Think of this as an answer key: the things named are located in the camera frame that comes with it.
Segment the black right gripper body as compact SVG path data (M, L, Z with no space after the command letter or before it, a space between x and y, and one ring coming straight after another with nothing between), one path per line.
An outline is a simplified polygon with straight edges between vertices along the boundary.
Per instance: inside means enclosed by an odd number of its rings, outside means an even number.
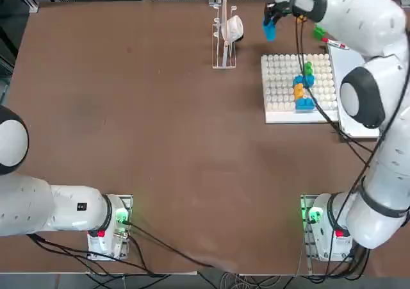
M268 15L288 15L291 13L289 2L271 2L266 4Z

